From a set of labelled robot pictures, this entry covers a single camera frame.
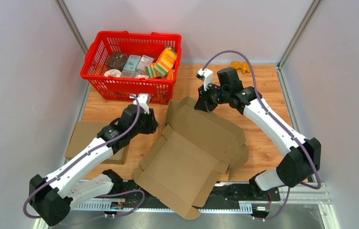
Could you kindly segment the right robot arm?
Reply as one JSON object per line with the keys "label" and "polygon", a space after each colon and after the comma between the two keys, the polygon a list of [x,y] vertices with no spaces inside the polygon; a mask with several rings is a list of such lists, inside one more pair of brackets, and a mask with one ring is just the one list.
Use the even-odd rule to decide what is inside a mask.
{"label": "right robot arm", "polygon": [[282,161],[271,170],[253,176],[249,194],[256,200],[275,187],[295,187],[311,175],[318,175],[321,158],[321,143],[308,139],[288,125],[268,105],[256,88],[244,87],[236,69],[228,67],[217,72],[219,85],[213,83],[213,72],[198,70],[196,77],[203,81],[198,88],[198,100],[194,108],[212,112],[219,104],[228,104],[241,115],[255,123],[276,145]]}

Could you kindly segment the cardboard sheet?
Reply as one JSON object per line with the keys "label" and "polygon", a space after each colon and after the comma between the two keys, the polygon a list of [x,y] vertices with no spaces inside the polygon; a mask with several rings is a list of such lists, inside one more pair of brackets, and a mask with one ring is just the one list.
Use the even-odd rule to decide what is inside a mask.
{"label": "cardboard sheet", "polygon": [[137,185],[186,220],[200,216],[215,183],[249,158],[243,128],[195,110],[195,99],[171,100],[161,137],[141,160]]}

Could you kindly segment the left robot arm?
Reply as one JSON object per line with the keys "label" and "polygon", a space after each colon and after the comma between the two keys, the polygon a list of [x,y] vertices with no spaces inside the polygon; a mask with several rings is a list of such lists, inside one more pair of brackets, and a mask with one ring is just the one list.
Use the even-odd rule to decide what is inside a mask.
{"label": "left robot arm", "polygon": [[89,144],[68,163],[48,175],[39,174],[29,181],[29,197],[24,202],[25,216],[30,205],[48,226],[61,223],[71,209],[95,197],[117,198],[123,192],[122,178],[113,170],[103,171],[99,176],[81,182],[81,179],[100,163],[128,146],[139,134],[156,132],[158,122],[152,108],[131,104],[121,117],[104,126]]}

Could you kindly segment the cardboard box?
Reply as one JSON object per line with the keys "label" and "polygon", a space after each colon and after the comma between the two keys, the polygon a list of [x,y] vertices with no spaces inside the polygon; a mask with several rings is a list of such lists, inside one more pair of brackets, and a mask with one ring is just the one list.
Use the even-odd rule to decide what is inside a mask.
{"label": "cardboard box", "polygon": [[[97,140],[93,143],[93,139],[108,124],[104,122],[77,122],[64,157],[67,160],[71,160],[80,152],[87,152],[91,148],[100,145],[100,141]],[[117,152],[114,151],[114,154],[105,159],[102,164],[123,165],[126,162],[128,150],[129,146],[125,146]]]}

